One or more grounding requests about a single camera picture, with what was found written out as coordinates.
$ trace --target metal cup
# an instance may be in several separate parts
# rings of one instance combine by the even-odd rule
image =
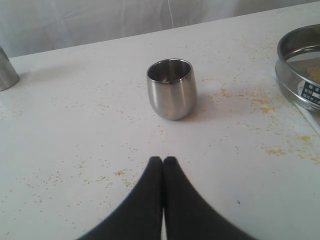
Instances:
[[[182,59],[156,62],[146,72],[150,104],[160,117],[179,120],[197,102],[197,86],[192,65]]]
[[[19,80],[20,78],[16,70],[0,46],[0,92],[12,87],[19,82]]]

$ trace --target white backdrop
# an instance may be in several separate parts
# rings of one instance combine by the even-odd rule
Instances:
[[[15,57],[310,2],[0,0],[0,46]]]

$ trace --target stainless steel sieve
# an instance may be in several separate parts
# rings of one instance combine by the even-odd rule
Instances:
[[[285,97],[320,111],[320,24],[287,33],[277,46],[276,80]]]

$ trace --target cup rim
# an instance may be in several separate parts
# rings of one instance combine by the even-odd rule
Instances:
[[[151,69],[152,67],[154,67],[155,65],[161,64],[161,63],[163,63],[163,62],[173,61],[173,60],[178,60],[178,61],[181,61],[181,62],[184,62],[184,63],[188,64],[188,65],[190,66],[190,71],[189,71],[186,75],[184,75],[183,77],[181,77],[181,78],[179,78],[179,79],[172,80],[172,81],[157,81],[157,80],[154,80],[154,79],[152,79],[151,77],[149,77],[149,71],[150,71],[150,69]],[[194,68],[193,68],[192,64],[191,64],[189,61],[187,61],[187,60],[184,60],[184,59],[181,59],[181,58],[167,58],[167,59],[163,59],[163,60],[157,61],[157,62],[155,62],[154,64],[152,64],[152,65],[148,68],[148,70],[146,71],[146,76],[147,76],[147,78],[148,78],[149,80],[151,80],[151,81],[154,82],[154,83],[159,83],[159,84],[172,84],[172,83],[175,83],[175,82],[179,82],[179,81],[181,81],[182,79],[184,79],[184,78],[186,78],[187,76],[189,76],[189,75],[192,73],[193,69],[194,69]]]

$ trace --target white tabletop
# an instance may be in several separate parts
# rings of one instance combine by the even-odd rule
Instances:
[[[320,236],[320,139],[272,77],[287,32],[320,2],[13,58],[0,93],[0,239],[75,239],[108,216],[150,156],[176,156],[199,193],[261,240]],[[150,107],[146,70],[193,64],[198,103]]]

